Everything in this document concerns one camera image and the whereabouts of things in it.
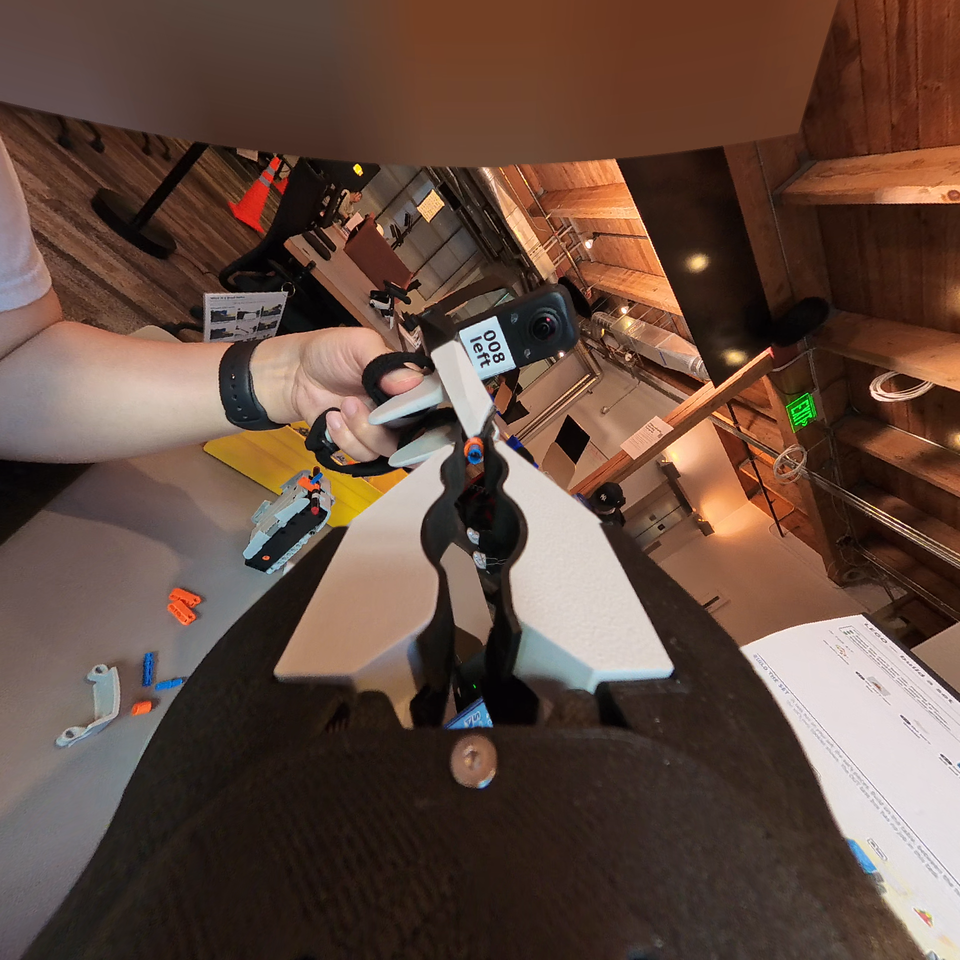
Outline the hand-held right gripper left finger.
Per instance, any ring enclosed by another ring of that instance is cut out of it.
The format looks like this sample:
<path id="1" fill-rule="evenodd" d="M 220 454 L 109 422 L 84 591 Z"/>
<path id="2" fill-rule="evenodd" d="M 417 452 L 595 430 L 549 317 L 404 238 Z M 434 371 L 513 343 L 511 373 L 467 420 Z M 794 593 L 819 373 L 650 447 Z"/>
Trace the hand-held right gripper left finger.
<path id="1" fill-rule="evenodd" d="M 447 444 L 361 512 L 345 531 L 273 675 L 387 695 L 406 728 L 418 691 L 415 637 L 436 608 L 438 574 L 420 540 L 439 497 Z"/>

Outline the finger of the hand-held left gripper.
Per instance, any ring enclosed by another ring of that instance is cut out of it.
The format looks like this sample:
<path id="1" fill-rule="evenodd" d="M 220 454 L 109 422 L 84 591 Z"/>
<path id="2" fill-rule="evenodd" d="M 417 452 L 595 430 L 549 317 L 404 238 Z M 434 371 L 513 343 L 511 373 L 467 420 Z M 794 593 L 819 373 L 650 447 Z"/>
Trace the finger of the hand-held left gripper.
<path id="1" fill-rule="evenodd" d="M 412 469 L 427 461 L 436 451 L 459 439 L 458 429 L 430 429 L 391 454 L 388 464 L 391 469 Z"/>
<path id="2" fill-rule="evenodd" d="M 433 352 L 388 352 L 367 365 L 367 397 L 380 397 L 380 381 L 411 368 L 433 372 L 414 388 L 391 396 L 367 413 L 373 427 L 397 432 L 397 440 L 495 440 L 495 409 L 461 343 L 446 342 Z"/>

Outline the person's left forearm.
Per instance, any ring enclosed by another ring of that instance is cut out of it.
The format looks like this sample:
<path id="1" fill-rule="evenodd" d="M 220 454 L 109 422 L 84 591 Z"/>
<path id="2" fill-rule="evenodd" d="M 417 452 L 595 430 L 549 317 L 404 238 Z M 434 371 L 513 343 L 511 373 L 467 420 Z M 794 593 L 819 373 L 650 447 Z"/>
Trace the person's left forearm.
<path id="1" fill-rule="evenodd" d="M 66 321 L 53 291 L 1 315 L 1 456 L 94 463 L 235 433 L 222 347 L 123 336 Z"/>

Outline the grey desk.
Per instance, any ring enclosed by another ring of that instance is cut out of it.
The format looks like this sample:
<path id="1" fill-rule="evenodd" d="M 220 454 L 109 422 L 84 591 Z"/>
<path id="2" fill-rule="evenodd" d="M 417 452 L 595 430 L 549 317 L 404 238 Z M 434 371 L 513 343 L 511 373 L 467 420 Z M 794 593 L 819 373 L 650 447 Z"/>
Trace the grey desk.
<path id="1" fill-rule="evenodd" d="M 95 849 L 177 691 L 132 717 L 140 664 L 187 677 L 274 583 L 244 566 L 251 515 L 274 494 L 198 447 L 92 465 L 2 545 L 2 958 L 18 958 Z M 196 621 L 169 593 L 202 597 Z M 95 664 L 115 667 L 117 717 L 93 718 Z"/>

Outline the person's left hand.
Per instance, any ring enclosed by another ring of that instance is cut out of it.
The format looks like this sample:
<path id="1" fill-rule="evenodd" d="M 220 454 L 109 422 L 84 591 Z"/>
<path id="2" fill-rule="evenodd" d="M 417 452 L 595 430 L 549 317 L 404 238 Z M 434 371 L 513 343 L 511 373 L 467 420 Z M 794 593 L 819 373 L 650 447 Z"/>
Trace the person's left hand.
<path id="1" fill-rule="evenodd" d="M 254 396 L 276 424 L 313 424 L 325 414 L 332 441 L 357 462 L 393 454 L 393 431 L 367 421 L 365 367 L 390 352 L 365 328 L 333 328 L 284 335 L 255 348 L 249 361 Z"/>

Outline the grey black toy robot module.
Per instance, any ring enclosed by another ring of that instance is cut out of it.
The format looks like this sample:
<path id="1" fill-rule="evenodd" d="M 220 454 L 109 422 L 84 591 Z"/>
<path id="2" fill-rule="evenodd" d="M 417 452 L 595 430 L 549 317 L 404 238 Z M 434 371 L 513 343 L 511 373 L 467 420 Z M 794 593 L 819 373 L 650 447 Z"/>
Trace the grey black toy robot module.
<path id="1" fill-rule="evenodd" d="M 330 481 L 318 468 L 287 479 L 276 500 L 265 500 L 252 516 L 244 565 L 261 573 L 281 569 L 326 525 L 333 503 Z"/>

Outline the yellow plastic bin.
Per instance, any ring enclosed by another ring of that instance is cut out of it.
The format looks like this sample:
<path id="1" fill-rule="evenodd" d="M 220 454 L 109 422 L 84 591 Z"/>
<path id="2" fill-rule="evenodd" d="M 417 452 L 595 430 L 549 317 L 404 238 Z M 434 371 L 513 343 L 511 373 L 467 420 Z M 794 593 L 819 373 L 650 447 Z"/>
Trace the yellow plastic bin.
<path id="1" fill-rule="evenodd" d="M 260 487 L 278 495 L 281 485 L 293 475 L 317 467 L 314 454 L 303 446 L 305 430 L 306 424 L 298 423 L 273 431 L 244 431 L 210 440 L 203 446 L 203 451 Z M 403 470 L 369 478 L 350 477 L 326 469 L 322 471 L 330 478 L 331 494 L 334 499 L 327 521 L 330 527 L 349 525 L 357 513 L 407 476 Z"/>

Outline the white paper notice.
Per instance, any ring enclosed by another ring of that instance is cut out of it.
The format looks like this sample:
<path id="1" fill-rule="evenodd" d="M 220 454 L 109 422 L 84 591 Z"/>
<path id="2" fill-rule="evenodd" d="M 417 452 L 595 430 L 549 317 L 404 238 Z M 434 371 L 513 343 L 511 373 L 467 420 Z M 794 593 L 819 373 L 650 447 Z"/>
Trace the white paper notice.
<path id="1" fill-rule="evenodd" d="M 662 438 L 673 431 L 673 427 L 661 417 L 653 416 L 620 444 L 620 449 L 633 461 L 636 461 Z"/>

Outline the black rectangular panel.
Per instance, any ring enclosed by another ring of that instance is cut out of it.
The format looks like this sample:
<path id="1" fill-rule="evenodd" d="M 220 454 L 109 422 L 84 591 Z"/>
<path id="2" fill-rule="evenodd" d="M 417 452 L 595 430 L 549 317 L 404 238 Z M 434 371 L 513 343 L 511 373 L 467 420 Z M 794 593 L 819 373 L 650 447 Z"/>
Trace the black rectangular panel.
<path id="1" fill-rule="evenodd" d="M 618 159 L 715 385 L 767 349 L 772 318 L 724 150 Z"/>

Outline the printed photo sheet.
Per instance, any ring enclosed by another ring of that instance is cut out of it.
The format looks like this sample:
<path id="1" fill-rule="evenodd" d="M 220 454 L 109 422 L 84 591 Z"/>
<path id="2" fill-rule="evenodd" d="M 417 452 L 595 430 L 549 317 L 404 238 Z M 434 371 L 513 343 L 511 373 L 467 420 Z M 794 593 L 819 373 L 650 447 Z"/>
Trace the printed photo sheet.
<path id="1" fill-rule="evenodd" d="M 203 342 L 234 343 L 275 336 L 286 292 L 206 293 L 202 297 Z"/>

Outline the grey curved toy panel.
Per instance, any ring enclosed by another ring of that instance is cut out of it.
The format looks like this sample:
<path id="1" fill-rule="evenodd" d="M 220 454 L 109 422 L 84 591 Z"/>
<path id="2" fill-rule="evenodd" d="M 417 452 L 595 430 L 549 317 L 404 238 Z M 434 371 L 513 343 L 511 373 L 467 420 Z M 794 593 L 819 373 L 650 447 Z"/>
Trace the grey curved toy panel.
<path id="1" fill-rule="evenodd" d="M 87 672 L 86 681 L 92 685 L 93 718 L 86 726 L 66 728 L 55 739 L 55 747 L 59 749 L 68 748 L 92 736 L 117 717 L 121 705 L 121 685 L 116 668 L 95 664 Z"/>

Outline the wooden board with instruction poster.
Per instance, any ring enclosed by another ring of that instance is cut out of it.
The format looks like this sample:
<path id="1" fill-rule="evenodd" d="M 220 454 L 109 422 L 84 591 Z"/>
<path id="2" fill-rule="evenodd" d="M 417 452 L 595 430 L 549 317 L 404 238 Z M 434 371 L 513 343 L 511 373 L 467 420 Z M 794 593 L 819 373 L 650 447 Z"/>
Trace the wooden board with instruction poster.
<path id="1" fill-rule="evenodd" d="M 863 873 L 926 958 L 958 957 L 957 697 L 861 615 L 741 647 Z"/>

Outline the person's dark trousers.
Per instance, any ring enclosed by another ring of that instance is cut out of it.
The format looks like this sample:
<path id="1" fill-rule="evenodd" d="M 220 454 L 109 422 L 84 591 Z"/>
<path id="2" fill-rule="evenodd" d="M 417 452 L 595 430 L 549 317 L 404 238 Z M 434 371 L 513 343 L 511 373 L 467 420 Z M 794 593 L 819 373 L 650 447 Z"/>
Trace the person's dark trousers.
<path id="1" fill-rule="evenodd" d="M 89 467 L 2 460 L 1 544 L 61 494 Z"/>

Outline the silver ventilation duct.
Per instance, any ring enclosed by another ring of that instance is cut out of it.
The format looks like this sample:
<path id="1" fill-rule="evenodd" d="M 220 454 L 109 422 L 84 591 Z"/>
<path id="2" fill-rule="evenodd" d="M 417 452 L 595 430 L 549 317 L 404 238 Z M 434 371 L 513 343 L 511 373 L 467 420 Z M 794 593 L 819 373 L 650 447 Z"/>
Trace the silver ventilation duct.
<path id="1" fill-rule="evenodd" d="M 627 353 L 643 357 L 698 381 L 710 379 L 701 356 L 691 343 L 645 320 L 596 311 L 583 321 L 583 329 L 595 342 L 622 357 Z"/>

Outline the wooden post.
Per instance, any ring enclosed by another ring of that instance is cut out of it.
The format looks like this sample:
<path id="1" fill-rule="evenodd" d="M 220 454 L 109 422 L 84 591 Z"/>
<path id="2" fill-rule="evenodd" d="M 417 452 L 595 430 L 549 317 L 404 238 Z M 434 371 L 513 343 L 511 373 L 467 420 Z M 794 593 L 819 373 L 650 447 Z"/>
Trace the wooden post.
<path id="1" fill-rule="evenodd" d="M 683 404 L 667 414 L 665 422 L 673 427 L 673 431 L 649 452 L 634 461 L 622 451 L 619 451 L 614 457 L 607 460 L 602 467 L 572 488 L 571 494 L 574 496 L 589 496 L 597 486 L 605 483 L 619 484 L 647 463 L 653 462 L 658 454 L 675 444 L 697 424 L 725 406 L 726 403 L 751 387 L 756 381 L 772 373 L 774 360 L 775 352 L 772 348 L 769 348 L 761 355 L 754 357 L 748 364 L 738 368 L 721 385 L 714 387 L 710 383 L 706 383 L 699 391 L 695 391 Z"/>

